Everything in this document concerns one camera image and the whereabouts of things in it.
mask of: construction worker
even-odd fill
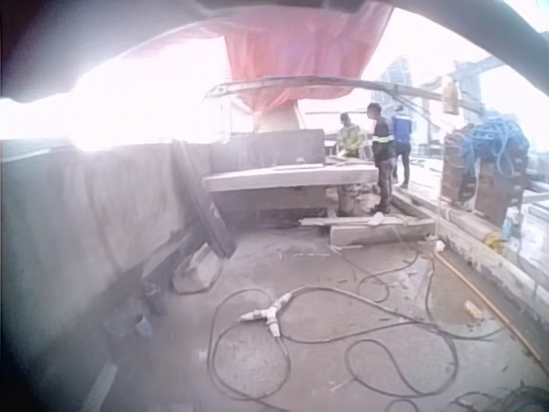
[[[410,183],[410,152],[412,144],[410,137],[412,135],[412,119],[402,112],[402,106],[396,108],[396,114],[391,118],[393,136],[395,137],[395,169],[393,170],[393,180],[398,183],[397,165],[398,157],[402,157],[404,166],[404,182],[402,189],[407,189]]]
[[[389,213],[392,193],[392,176],[395,168],[395,138],[385,118],[381,115],[381,106],[378,103],[370,103],[367,107],[368,118],[374,120],[376,125],[371,143],[374,154],[374,163],[379,170],[379,185],[381,200],[371,209],[372,213]]]
[[[353,124],[349,113],[340,115],[341,124],[343,127],[337,137],[337,152],[338,155],[346,157],[360,157],[360,151],[364,143],[364,132],[360,126]]]

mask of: black hose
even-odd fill
[[[409,399],[395,399],[385,407],[385,412],[390,412],[391,408],[393,408],[393,405],[396,405],[398,403],[405,403],[410,405],[415,412],[419,412],[419,407],[414,402],[410,401]]]
[[[357,265],[355,262],[350,260],[348,257],[344,256],[343,254],[341,254],[341,253],[337,253],[337,254],[343,260],[345,260],[346,262],[351,264],[354,268],[360,270],[362,273],[367,274],[367,276],[365,278],[363,278],[359,281],[359,283],[357,285],[358,289],[360,288],[360,286],[364,282],[366,282],[367,280],[370,280],[370,279],[376,279],[380,282],[383,282],[379,278],[379,276],[386,275],[388,273],[393,273],[393,272],[396,272],[396,271],[399,271],[399,270],[404,270],[404,269],[412,266],[415,262],[417,262],[419,256],[422,255],[421,252],[416,251],[416,254],[415,254],[414,258],[412,259],[412,261],[411,262],[406,262],[405,265],[403,265],[399,268],[390,269],[390,270],[382,270],[382,271],[379,271],[379,272],[371,273],[368,270],[365,270],[364,268]],[[451,375],[438,388],[436,388],[432,391],[420,391],[419,389],[415,388],[410,383],[408,378],[404,375],[404,373],[402,372],[400,366],[398,365],[398,362],[396,361],[396,359],[393,356],[393,354],[391,353],[391,351],[387,348],[387,346],[385,346],[382,342],[379,342],[378,340],[374,340],[374,339],[370,339],[370,338],[364,338],[364,339],[360,339],[356,342],[353,342],[349,347],[347,347],[347,349],[344,353],[344,362],[345,362],[345,367],[346,367],[347,371],[349,372],[349,374],[353,377],[354,382],[364,386],[365,388],[369,389],[370,391],[374,391],[376,393],[383,394],[385,396],[395,397],[396,398],[394,401],[392,401],[390,404],[388,404],[388,406],[386,408],[386,411],[390,410],[390,408],[393,405],[395,405],[396,403],[410,404],[413,407],[414,410],[419,411],[418,406],[412,401],[412,399],[418,399],[418,398],[422,398],[422,397],[432,397],[432,396],[440,395],[440,394],[444,393],[446,390],[448,390],[455,382],[456,376],[457,376],[458,371],[459,371],[460,364],[459,364],[459,358],[458,358],[458,355],[457,355],[457,350],[456,350],[456,347],[455,347],[454,339],[485,340],[487,337],[493,336],[494,334],[498,333],[501,330],[501,329],[498,329],[498,330],[495,330],[493,332],[490,332],[490,333],[482,335],[482,336],[460,336],[460,335],[454,334],[452,332],[449,332],[447,330],[444,330],[441,326],[439,326],[436,323],[435,318],[432,315],[431,310],[429,308],[429,297],[430,297],[430,294],[431,294],[432,280],[433,280],[433,277],[434,277],[432,274],[434,273],[434,269],[435,269],[435,261],[430,256],[427,256],[427,258],[429,258],[431,260],[430,273],[426,274],[427,276],[430,277],[430,279],[429,279],[429,282],[427,284],[427,290],[426,290],[426,293],[425,293],[425,311],[426,311],[427,317],[429,318],[429,321],[425,321],[424,319],[421,319],[421,318],[414,318],[414,317],[408,316],[404,313],[399,313],[397,310],[393,310],[393,309],[390,309],[388,307],[385,307],[385,306],[381,305],[381,301],[385,301],[387,299],[387,297],[385,297],[381,301],[380,300],[375,301],[375,300],[370,300],[370,299],[368,299],[364,296],[361,296],[358,293],[355,294],[353,292],[349,292],[349,291],[344,290],[344,289],[332,288],[332,287],[328,287],[328,286],[304,286],[304,287],[297,288],[297,289],[293,290],[292,292],[290,292],[292,294],[291,301],[294,301],[294,300],[298,299],[300,296],[303,296],[303,295],[308,294],[308,293],[313,293],[313,292],[329,292],[329,293],[335,293],[335,294],[343,295],[343,296],[346,296],[346,297],[351,298],[353,300],[357,300],[358,302],[364,303],[368,306],[375,307],[376,309],[381,310],[381,311],[389,314],[390,316],[394,316],[396,318],[403,319],[403,321],[398,322],[398,323],[394,323],[394,324],[387,324],[387,325],[379,326],[379,327],[376,327],[376,328],[370,328],[370,329],[367,329],[367,330],[355,331],[355,332],[347,333],[347,334],[340,335],[340,336],[332,336],[332,337],[328,337],[328,338],[315,339],[315,340],[305,340],[305,339],[300,339],[300,338],[295,337],[295,336],[289,336],[288,334],[284,333],[284,325],[283,325],[284,312],[280,312],[279,313],[280,314],[279,323],[281,324],[281,338],[277,338],[276,340],[277,340],[277,343],[278,343],[278,348],[281,351],[282,357],[283,357],[284,362],[285,362],[284,376],[273,390],[268,391],[268,392],[264,392],[264,393],[262,393],[260,395],[256,395],[256,396],[251,395],[249,393],[246,393],[244,391],[241,391],[239,388],[236,388],[236,387],[232,386],[231,384],[227,383],[218,374],[216,366],[215,366],[215,358],[216,358],[217,353],[218,353],[218,348],[219,348],[220,342],[223,340],[223,338],[226,336],[226,334],[229,331],[234,330],[235,328],[239,327],[240,325],[242,325],[242,323],[241,322],[235,322],[235,323],[229,325],[217,337],[214,337],[215,336],[215,326],[216,326],[216,321],[217,321],[217,317],[220,313],[220,310],[225,306],[225,304],[228,301],[234,299],[235,297],[237,297],[241,294],[246,294],[246,293],[260,293],[260,294],[263,294],[264,296],[268,297],[268,304],[265,307],[268,307],[272,304],[272,298],[266,292],[264,292],[264,291],[262,291],[261,289],[258,289],[258,288],[242,289],[242,290],[239,290],[239,291],[234,292],[232,294],[229,294],[214,310],[213,321],[212,321],[212,324],[211,324],[209,339],[208,339],[208,359],[207,359],[208,376],[212,380],[215,387],[221,393],[223,393],[224,395],[226,395],[227,397],[229,397],[233,400],[251,401],[251,402],[259,403],[262,406],[267,407],[267,408],[271,408],[273,410],[283,411],[283,412],[290,412],[289,409],[284,409],[282,407],[275,406],[275,405],[273,405],[272,403],[270,403],[266,400],[268,397],[272,397],[274,394],[276,394],[278,391],[281,390],[281,388],[289,380],[289,378],[291,376],[291,373],[292,373],[292,361],[291,361],[291,357],[288,353],[285,341],[294,342],[294,343],[298,343],[298,344],[306,344],[306,345],[318,345],[318,344],[339,342],[339,341],[342,341],[342,340],[345,340],[345,339],[348,339],[348,338],[351,338],[351,337],[365,336],[365,335],[371,334],[375,331],[387,330],[387,329],[402,327],[402,326],[406,326],[406,325],[416,325],[416,326],[419,326],[422,329],[428,331],[429,333],[440,336],[444,340],[444,343],[448,346],[448,349],[449,349],[450,354],[452,356],[453,368],[452,368]],[[410,393],[396,393],[396,392],[385,391],[385,390],[379,389],[375,386],[372,386],[372,385],[366,383],[358,375],[358,373],[355,371],[355,369],[353,369],[353,360],[352,360],[353,350],[357,346],[364,345],[364,344],[378,346],[379,348],[381,348],[387,354],[387,356],[390,358],[390,360],[393,364],[393,367],[395,368],[398,376],[400,377],[403,384],[410,390]],[[475,393],[481,394],[481,392],[469,392],[468,394],[464,394],[461,397],[473,395]],[[458,404],[460,406],[463,406],[462,404],[459,404],[459,400],[460,399],[458,399],[458,398],[455,399],[454,404]]]

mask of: coiled rope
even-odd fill
[[[475,175],[474,165],[478,158],[494,163],[498,172],[511,179],[515,168],[508,153],[508,148],[528,151],[530,144],[522,133],[521,126],[514,120],[503,118],[498,112],[486,113],[486,121],[474,126],[462,141],[460,155],[465,163],[465,173]],[[504,161],[508,167],[503,168]]]

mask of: concrete beam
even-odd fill
[[[422,99],[442,101],[442,95],[433,93],[423,88],[414,88],[402,84],[389,82],[373,82],[369,80],[347,79],[345,77],[327,77],[327,76],[277,76],[264,77],[259,80],[247,82],[222,83],[210,89],[205,96],[208,98],[220,98],[223,96],[257,93],[266,88],[308,88],[317,86],[330,86],[334,88],[362,88],[364,90],[373,90],[385,92],[390,96],[404,95],[410,97],[420,97]],[[458,100],[458,106],[479,114],[484,112],[484,106],[477,102],[468,102]]]
[[[204,178],[210,191],[241,191],[273,187],[352,185],[377,182],[373,165],[326,166],[315,168],[277,168],[217,173]]]
[[[333,246],[381,245],[398,243],[401,240],[423,240],[435,232],[433,219],[414,220],[405,224],[403,221],[393,225],[372,226],[332,226],[329,241]]]

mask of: concrete floor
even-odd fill
[[[226,263],[223,274],[207,294],[166,294],[168,316],[153,320],[150,343],[129,349],[118,366],[104,411],[148,410],[156,404],[197,400],[202,411],[263,411],[256,403],[229,400],[219,393],[207,375],[208,333],[213,311],[226,296],[242,288],[260,288],[278,297],[303,285],[327,285],[355,291],[365,275],[333,254],[328,238],[317,229],[248,232],[238,239],[238,249]],[[346,256],[369,271],[401,266],[414,253],[405,245],[380,245]],[[392,284],[384,305],[414,316],[425,316],[425,273],[430,262],[422,257],[408,270],[383,279]],[[361,293],[374,300],[384,289],[367,282]],[[437,266],[431,308],[438,322],[455,333],[476,335],[498,327],[488,319],[471,327],[463,303],[475,296],[442,265]],[[264,296],[248,293],[230,302],[222,311],[217,331],[244,312],[267,305]],[[346,297],[318,292],[298,297],[282,315],[281,328],[289,336],[316,339],[377,327],[394,322],[387,314]],[[430,391],[442,384],[454,365],[444,341],[417,326],[408,325],[374,332],[367,337],[386,344],[412,385]],[[292,374],[272,404],[292,411],[383,411],[393,399],[379,395],[356,382],[349,382],[344,364],[345,349],[359,338],[322,345],[288,342]],[[543,372],[527,357],[519,342],[503,331],[491,342],[455,341],[459,355],[456,382],[443,394],[416,400],[422,411],[441,410],[454,397],[467,391],[504,394],[500,387],[546,385]],[[410,393],[395,372],[388,356],[374,345],[355,348],[353,366],[363,379],[386,391]],[[284,358],[264,324],[243,324],[220,343],[216,366],[232,385],[250,394],[276,387],[284,374]],[[412,410],[396,405],[393,412]],[[462,410],[457,407],[445,410]]]

